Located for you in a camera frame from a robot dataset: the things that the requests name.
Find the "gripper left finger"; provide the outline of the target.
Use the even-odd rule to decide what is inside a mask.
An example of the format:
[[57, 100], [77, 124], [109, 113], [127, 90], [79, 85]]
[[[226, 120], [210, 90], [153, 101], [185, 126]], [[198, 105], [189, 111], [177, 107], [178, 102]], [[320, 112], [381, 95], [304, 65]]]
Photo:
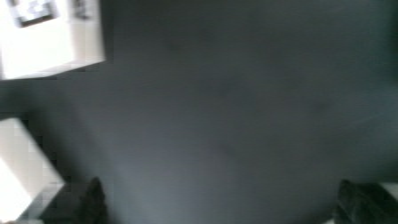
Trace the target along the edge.
[[17, 224], [109, 224], [107, 195], [100, 178], [45, 189]]

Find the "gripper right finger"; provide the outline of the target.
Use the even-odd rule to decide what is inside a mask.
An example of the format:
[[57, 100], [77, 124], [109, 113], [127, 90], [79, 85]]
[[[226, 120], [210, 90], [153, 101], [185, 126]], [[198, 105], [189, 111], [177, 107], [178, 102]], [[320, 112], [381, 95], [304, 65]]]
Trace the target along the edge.
[[398, 183], [342, 181], [333, 222], [398, 224]]

